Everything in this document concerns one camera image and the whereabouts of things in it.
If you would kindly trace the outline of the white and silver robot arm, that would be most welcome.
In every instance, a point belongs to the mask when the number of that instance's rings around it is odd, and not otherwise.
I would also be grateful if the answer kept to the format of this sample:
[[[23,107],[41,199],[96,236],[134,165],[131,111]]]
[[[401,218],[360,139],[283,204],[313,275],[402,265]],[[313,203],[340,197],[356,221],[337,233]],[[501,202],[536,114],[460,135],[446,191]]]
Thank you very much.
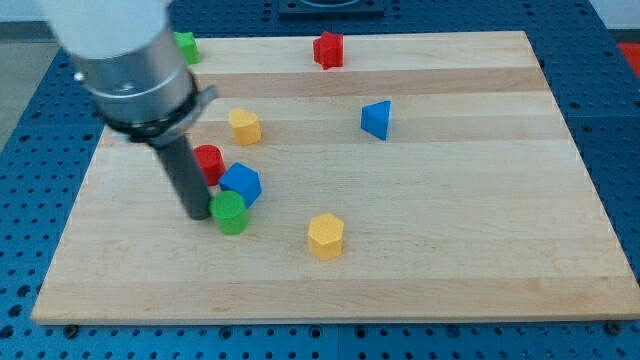
[[[99,117],[133,142],[162,148],[217,96],[199,89],[172,31],[165,0],[39,0]]]

